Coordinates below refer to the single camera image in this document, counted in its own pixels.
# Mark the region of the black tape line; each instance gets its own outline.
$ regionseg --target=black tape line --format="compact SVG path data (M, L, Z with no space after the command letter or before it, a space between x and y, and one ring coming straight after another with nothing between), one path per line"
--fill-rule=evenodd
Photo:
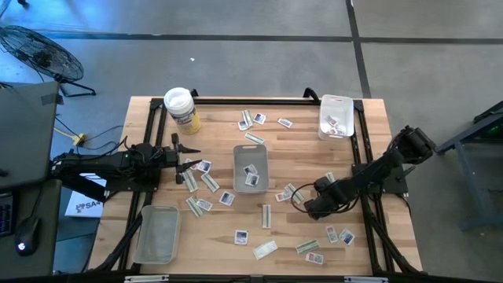
M351 0L346 0L347 16L349 17L349 25L351 27L351 35L353 36L354 56L356 58L356 67L358 69L358 77L360 78L360 86L362 87L363 98L372 98L370 94L369 78L365 69L363 60L362 42L358 32L358 24L354 15L354 7Z
M48 105L52 103L56 103L58 105L63 105L63 97L59 94L47 94L40 97L42 101L42 105Z
M250 42L351 42L350 36L309 35L147 35L86 32L41 32L50 39L181 40Z
M461 44L461 45L503 45L503 39L426 39L426 38L380 38L361 37L362 43L383 44Z

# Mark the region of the laptop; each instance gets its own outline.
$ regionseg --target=laptop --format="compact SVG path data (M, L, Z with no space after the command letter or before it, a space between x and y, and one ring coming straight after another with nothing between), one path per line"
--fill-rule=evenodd
M0 89L0 193L46 179L58 91L57 82Z

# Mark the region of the fan stand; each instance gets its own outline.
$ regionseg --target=fan stand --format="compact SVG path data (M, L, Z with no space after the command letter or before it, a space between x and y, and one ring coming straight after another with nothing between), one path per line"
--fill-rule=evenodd
M63 95L65 97L80 97L80 96L88 96L88 95L95 96L96 95L96 91L94 91L92 88L87 87L87 86L83 86L83 85L78 84L78 83L70 82L70 81L66 80L65 78L63 78L61 75L55 75L54 76L54 80L57 81L60 84L60 90L61 90L61 92L63 93ZM63 83L69 83L71 85L81 87L81 88L83 88L85 90L90 90L91 92L89 92L89 93L83 93L83 94L68 94L68 92L62 86Z

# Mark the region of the fan grille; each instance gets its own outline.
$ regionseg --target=fan grille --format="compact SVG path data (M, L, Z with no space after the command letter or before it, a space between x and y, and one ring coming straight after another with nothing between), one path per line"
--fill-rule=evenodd
M0 43L14 57L50 77L60 75L69 82L84 76L79 60L47 37L20 26L0 29Z

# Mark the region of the desk fan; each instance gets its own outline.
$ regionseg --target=desk fan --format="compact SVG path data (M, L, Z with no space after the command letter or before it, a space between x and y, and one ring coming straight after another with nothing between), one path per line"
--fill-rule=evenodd
M27 28L9 25L0 28L0 43L15 58L37 72L54 78L60 84L69 83L91 91L84 94L68 94L60 86L65 97L96 95L92 88L74 83L84 76L84 68L79 60L47 37Z

